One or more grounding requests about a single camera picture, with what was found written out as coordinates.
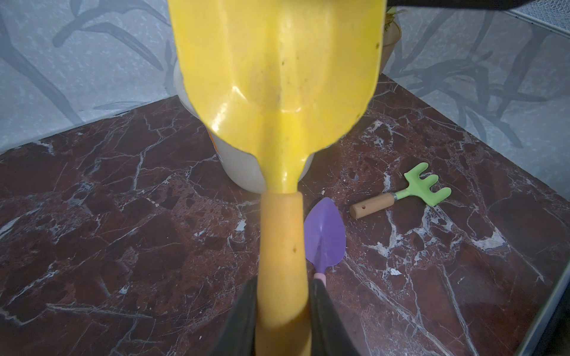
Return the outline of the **yellow trowel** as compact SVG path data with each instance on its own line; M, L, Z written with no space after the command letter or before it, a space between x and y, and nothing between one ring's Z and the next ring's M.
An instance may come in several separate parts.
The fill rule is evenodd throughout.
M189 100L222 141L256 158L261 197L255 352L308 355L312 327L298 181L376 89L385 1L171 1Z

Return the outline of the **purple trowel pink handle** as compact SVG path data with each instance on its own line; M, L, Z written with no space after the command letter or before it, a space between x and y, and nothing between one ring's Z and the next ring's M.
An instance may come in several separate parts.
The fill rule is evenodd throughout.
M326 270L336 266L346 251L346 230L342 216L329 198L321 199L304 221L305 258L315 270L314 278L327 286Z

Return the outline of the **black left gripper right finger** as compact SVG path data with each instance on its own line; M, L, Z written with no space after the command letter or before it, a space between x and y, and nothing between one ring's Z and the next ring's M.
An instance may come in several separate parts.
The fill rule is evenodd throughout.
M310 282L309 298L311 355L359 355L321 280Z

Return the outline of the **green rake wooden handle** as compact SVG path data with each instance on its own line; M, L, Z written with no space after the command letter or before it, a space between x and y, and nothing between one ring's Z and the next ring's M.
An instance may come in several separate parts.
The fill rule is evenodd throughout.
M397 192L388 192L380 194L376 197L355 203L350 206L350 216L355 219L361 219L373 213L390 208L395 202L407 197L418 197L425 204L434 207L443 200L451 196L451 188L444 187L438 191L432 191L431 188L439 181L439 176L431 174L426 178L420 175L427 170L429 164L419 163L417 166L404 174L404 178L408 182L408 187Z

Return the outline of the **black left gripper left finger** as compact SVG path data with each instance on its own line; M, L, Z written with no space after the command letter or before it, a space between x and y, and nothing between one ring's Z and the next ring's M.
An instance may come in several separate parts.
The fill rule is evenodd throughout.
M257 285L257 277L253 277L243 285L209 355L250 356L255 354Z

